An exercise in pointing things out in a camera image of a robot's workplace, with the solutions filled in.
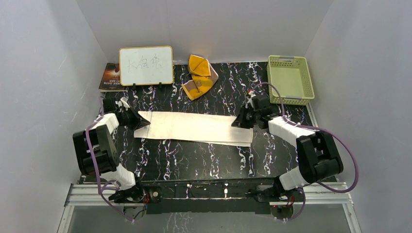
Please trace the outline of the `white towel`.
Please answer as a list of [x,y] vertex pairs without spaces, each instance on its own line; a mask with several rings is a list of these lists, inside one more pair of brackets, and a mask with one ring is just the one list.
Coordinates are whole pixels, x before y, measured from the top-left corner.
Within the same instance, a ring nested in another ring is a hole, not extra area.
[[134,131],[135,138],[175,139],[236,147],[250,147],[253,130],[232,127],[234,116],[139,111],[150,125]]

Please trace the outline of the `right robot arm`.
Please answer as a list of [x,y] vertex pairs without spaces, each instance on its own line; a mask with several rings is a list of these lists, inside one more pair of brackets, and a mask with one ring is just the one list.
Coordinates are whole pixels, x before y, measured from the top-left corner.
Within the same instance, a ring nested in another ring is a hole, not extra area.
[[264,95],[249,93],[245,105],[231,125],[243,129],[257,125],[295,147],[297,167],[275,177],[273,186],[267,189],[280,201],[286,201],[297,188],[343,171],[343,163],[331,134],[300,127],[275,114],[269,99]]

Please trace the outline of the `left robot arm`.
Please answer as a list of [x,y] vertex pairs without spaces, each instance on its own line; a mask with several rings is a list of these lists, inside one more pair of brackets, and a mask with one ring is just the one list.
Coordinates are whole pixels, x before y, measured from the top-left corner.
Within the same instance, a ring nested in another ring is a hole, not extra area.
[[103,114],[92,125],[73,134],[76,159],[82,175],[94,175],[106,181],[112,181],[133,202],[143,200],[145,189],[136,184],[136,176],[120,163],[120,156],[112,134],[124,126],[138,130],[151,123],[134,110],[127,98],[104,98]]

